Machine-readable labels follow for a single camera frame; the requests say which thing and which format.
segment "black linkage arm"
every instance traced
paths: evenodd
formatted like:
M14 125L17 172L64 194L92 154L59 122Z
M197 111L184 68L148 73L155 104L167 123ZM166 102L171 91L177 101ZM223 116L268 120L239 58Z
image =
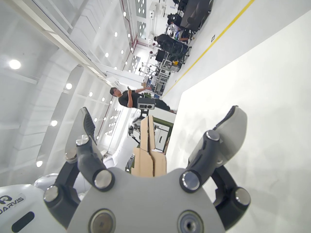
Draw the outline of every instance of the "black linkage arm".
M211 177L217 185L214 206L225 230L228 230L244 215L251 198L245 189L237 186L224 166L216 168Z
M103 162L98 158L92 148L92 139L89 139L86 144L77 145L78 168L86 180L99 191L108 191L113 187L114 175L107 170ZM98 174L102 171L109 172L111 177L107 187L99 187L95 180Z
M55 184L44 194L44 202L50 213L66 229L80 203L77 191L73 188L78 174L77 163L66 162Z
M216 168L219 146L220 136L216 131L209 130L203 135L202 148L180 177L184 191L194 193L209 179Z

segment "hair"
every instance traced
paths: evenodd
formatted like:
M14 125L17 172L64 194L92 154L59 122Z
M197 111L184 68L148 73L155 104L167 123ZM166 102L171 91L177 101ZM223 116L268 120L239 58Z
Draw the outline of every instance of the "hair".
M112 96L114 95L114 91L115 91L115 89L117 89L117 88L112 87L112 88L110 89L110 94L111 94Z

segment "cardboard box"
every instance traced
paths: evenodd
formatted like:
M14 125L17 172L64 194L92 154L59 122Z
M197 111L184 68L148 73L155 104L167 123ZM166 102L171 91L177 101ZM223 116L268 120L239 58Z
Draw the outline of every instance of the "cardboard box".
M166 174L166 157L155 149L153 117L141 121L140 148L134 148L135 164L131 174L141 177L157 177Z

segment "jarvis logo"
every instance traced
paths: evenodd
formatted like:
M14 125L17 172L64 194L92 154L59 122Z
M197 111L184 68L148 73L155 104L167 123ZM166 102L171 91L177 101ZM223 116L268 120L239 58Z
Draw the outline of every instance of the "jarvis logo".
M21 201L25 200L25 196L23 194L20 194L20 196L12 201L13 198L10 196L2 196L0 197L0 204L4 205L3 207L0 208L0 215L4 213L6 210L10 209L12 206L17 205Z
M10 196L0 197L0 204L5 204L5 201L12 201L12 198Z

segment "silver screw head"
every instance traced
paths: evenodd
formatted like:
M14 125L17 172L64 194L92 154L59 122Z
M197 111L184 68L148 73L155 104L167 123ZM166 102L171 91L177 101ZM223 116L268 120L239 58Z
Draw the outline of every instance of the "silver screw head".
M195 191L200 186L199 178L191 171L185 172L181 177L182 184L189 190Z
M66 156L66 160L68 162L71 162L72 160L74 160L77 157L77 149L76 148L72 148L72 149L68 150L65 153L65 156Z
M83 134L81 136L78 137L78 139L76 140L76 144L77 146L82 146L84 144L86 144L89 141L89 136L86 134Z
M43 195L43 200L45 202L52 202L58 197L59 190L58 187L55 185L52 185L46 189Z
M102 170L96 175L94 184L97 188L104 189L110 185L111 181L111 172L109 172L108 170Z
M201 217L189 210L179 216L177 229L179 233L203 233L204 225Z
M212 141L219 141L220 135L215 130L208 130L206 136Z
M235 199L242 205L249 205L251 202L250 194L243 188L238 188L235 191Z
M95 213L90 222L91 233L113 233L115 227L115 216L106 209Z

